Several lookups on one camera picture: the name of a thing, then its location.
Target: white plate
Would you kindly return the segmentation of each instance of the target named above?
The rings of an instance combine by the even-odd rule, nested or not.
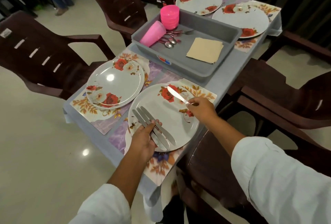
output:
[[[176,5],[201,16],[210,14],[222,5],[223,0],[176,0]]]
[[[259,8],[247,4],[230,4],[217,10],[213,19],[241,28],[240,38],[251,38],[262,34],[269,26],[267,15]]]
[[[126,58],[108,61],[89,77],[86,96],[100,109],[116,109],[139,94],[144,80],[143,68],[136,61]]]
[[[169,143],[170,150],[168,151],[173,151],[186,145],[191,140],[198,128],[199,121],[184,112],[187,111],[185,104],[168,92],[167,86],[169,84],[174,85],[174,87],[172,86],[174,89],[181,89],[179,90],[180,94],[185,99],[193,97],[190,92],[181,87],[176,81],[166,84],[155,84],[142,91],[135,98],[129,109],[128,123],[129,127],[132,128],[130,133],[133,135],[141,124],[134,116],[132,110],[140,106],[145,107],[155,119],[159,119],[163,123],[164,129],[175,138],[176,146]],[[162,152],[159,148],[156,148],[155,151]]]

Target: beige napkin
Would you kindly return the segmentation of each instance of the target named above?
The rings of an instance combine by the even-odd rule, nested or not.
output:
[[[220,41],[197,37],[186,56],[213,64],[219,58],[222,48],[223,43]]]

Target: plastic tray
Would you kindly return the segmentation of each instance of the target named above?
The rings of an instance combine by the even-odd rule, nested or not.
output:
[[[192,35],[178,37],[182,42],[172,49],[166,48],[162,43],[155,43],[150,48],[139,43],[141,38],[155,21],[160,21],[160,14],[145,23],[132,35],[132,41],[139,50],[145,53],[154,62],[162,61],[168,69],[184,74],[194,80],[206,81],[233,48],[235,42],[242,34],[240,28],[180,10],[179,25],[176,30],[192,30]],[[223,49],[216,63],[209,64],[186,56],[196,37],[218,40],[223,42]]]

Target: white sleeve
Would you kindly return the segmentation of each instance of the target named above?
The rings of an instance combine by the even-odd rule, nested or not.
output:
[[[124,194],[104,184],[88,197],[69,224],[130,224],[130,206]]]
[[[331,223],[331,178],[286,155],[269,139],[240,140],[231,167],[268,223]]]

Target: tiled floor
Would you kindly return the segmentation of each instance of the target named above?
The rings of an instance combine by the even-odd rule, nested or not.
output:
[[[48,7],[38,12],[37,21],[60,35],[101,34],[115,54],[124,48],[118,32],[110,30],[94,0],[74,0],[75,6],[61,17]],[[146,6],[151,18],[158,9]],[[93,44],[77,43],[72,48],[89,64],[106,58]],[[255,55],[266,50],[265,42]],[[330,65],[300,50],[285,48],[270,61],[271,66],[286,75],[287,83],[299,88],[307,80],[331,70]],[[63,100],[27,90],[19,77],[0,68],[1,138],[0,138],[0,223],[66,224],[76,214],[86,197],[103,184],[114,166],[96,149],[75,124],[66,124]],[[245,113],[230,123],[247,135],[252,134],[254,120]],[[281,133],[270,138],[281,147],[293,148]],[[172,172],[162,186],[162,203],[170,200]],[[207,201],[233,223],[239,221],[221,205]],[[150,223],[136,194],[132,206],[132,223]]]

